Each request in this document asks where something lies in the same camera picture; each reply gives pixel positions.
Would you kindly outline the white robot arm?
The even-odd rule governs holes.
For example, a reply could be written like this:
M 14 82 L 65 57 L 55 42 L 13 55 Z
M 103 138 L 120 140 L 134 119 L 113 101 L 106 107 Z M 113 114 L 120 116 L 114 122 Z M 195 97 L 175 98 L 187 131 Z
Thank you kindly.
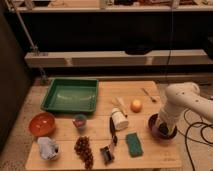
M 200 96 L 196 83 L 171 84 L 165 89 L 166 102 L 158 113 L 155 126 L 165 125 L 171 135 L 184 110 L 190 109 L 213 123 L 213 101 Z

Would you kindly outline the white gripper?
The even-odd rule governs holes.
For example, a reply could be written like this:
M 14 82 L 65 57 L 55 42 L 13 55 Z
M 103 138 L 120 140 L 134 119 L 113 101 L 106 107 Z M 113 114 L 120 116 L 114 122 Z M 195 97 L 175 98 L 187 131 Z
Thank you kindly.
M 174 105 L 166 104 L 160 109 L 158 113 L 157 125 L 160 126 L 162 123 L 165 123 L 168 129 L 168 133 L 172 134 L 177 122 L 179 121 L 179 118 L 179 108 L 175 107 Z

